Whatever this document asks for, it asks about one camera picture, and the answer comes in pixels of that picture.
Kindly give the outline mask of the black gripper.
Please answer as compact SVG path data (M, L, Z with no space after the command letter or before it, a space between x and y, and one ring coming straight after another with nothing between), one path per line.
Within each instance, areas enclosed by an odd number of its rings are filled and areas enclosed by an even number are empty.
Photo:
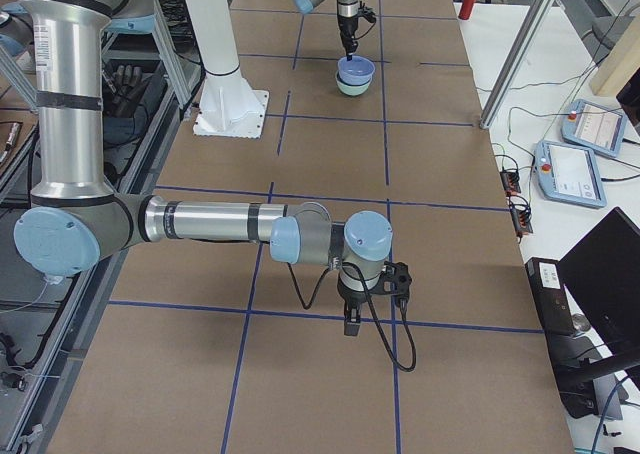
M341 279L337 289L344 301L344 335L357 336L361 326L361 306L366 303L365 293L348 287Z
M353 59L353 55L356 53L356 49L358 48L358 17L345 17L338 15L337 23L341 44L344 50L344 57L346 57L348 61L351 61Z

